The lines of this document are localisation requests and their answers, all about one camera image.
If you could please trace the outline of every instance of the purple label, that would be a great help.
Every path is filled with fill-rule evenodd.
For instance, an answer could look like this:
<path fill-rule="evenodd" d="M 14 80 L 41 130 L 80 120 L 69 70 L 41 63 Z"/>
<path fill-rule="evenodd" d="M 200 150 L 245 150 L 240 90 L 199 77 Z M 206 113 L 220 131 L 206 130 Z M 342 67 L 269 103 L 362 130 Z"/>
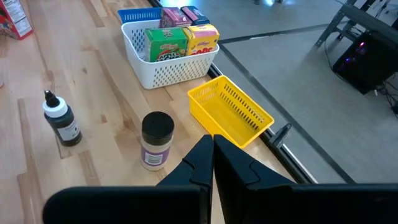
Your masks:
<path fill-rule="evenodd" d="M 163 152 L 154 153 L 149 152 L 141 146 L 141 159 L 144 161 L 148 166 L 160 166 L 164 162 L 166 162 L 170 152 L 170 147 Z"/>

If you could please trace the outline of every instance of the white plastic basket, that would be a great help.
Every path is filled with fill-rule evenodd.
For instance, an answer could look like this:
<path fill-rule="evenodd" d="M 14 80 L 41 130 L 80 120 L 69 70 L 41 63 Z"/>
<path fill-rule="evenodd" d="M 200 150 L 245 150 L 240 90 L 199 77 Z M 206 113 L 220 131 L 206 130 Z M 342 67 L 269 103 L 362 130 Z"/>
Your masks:
<path fill-rule="evenodd" d="M 158 28 L 160 20 L 127 22 L 121 29 L 124 34 L 127 57 L 131 67 L 145 89 L 153 89 L 205 76 L 218 53 L 213 52 L 170 59 L 162 62 L 146 62 L 145 29 Z"/>

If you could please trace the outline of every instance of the cereal box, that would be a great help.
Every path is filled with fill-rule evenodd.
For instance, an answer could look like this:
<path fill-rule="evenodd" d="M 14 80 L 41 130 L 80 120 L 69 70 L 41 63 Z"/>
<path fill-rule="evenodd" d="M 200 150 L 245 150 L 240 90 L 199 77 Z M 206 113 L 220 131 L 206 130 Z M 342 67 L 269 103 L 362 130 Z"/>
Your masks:
<path fill-rule="evenodd" d="M 181 11 L 192 20 L 192 25 L 208 24 L 209 19 L 203 15 L 195 6 L 181 7 Z"/>
<path fill-rule="evenodd" d="M 220 37 L 217 29 L 211 24 L 184 27 L 188 37 L 187 55 L 202 54 L 216 50 Z"/>
<path fill-rule="evenodd" d="M 0 0 L 0 34 L 22 40 L 32 33 L 19 0 Z"/>
<path fill-rule="evenodd" d="M 182 28 L 147 29 L 145 37 L 148 62 L 185 56 L 188 39 Z"/>
<path fill-rule="evenodd" d="M 185 27 L 190 26 L 192 21 L 177 7 L 162 8 L 160 27 Z"/>

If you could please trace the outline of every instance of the wooden countertop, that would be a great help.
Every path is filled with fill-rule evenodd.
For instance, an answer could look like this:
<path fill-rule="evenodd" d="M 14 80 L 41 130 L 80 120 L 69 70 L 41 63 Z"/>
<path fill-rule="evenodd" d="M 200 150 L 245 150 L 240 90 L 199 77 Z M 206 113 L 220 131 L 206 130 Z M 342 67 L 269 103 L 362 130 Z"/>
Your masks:
<path fill-rule="evenodd" d="M 155 185 L 206 131 L 189 113 L 186 92 L 210 78 L 145 90 L 127 61 L 117 10 L 145 0 L 22 0 L 34 34 L 0 36 L 0 223 L 41 223 L 45 201 L 78 185 Z M 43 117 L 43 90 L 66 99 L 83 140 L 63 147 Z M 140 163 L 141 121 L 164 111 L 175 121 L 166 167 Z M 259 140 L 246 149 L 290 178 Z M 223 223 L 217 191 L 213 223 Z"/>

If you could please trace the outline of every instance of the white bottle cap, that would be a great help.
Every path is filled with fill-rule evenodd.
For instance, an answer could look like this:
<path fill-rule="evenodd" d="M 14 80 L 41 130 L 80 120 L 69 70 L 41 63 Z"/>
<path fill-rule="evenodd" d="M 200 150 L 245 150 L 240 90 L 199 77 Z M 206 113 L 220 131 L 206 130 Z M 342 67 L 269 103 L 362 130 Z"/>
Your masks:
<path fill-rule="evenodd" d="M 59 118 L 66 114 L 68 111 L 68 105 L 65 100 L 58 96 L 57 99 L 60 101 L 60 104 L 53 108 L 49 107 L 46 101 L 43 102 L 44 113 L 50 118 Z"/>

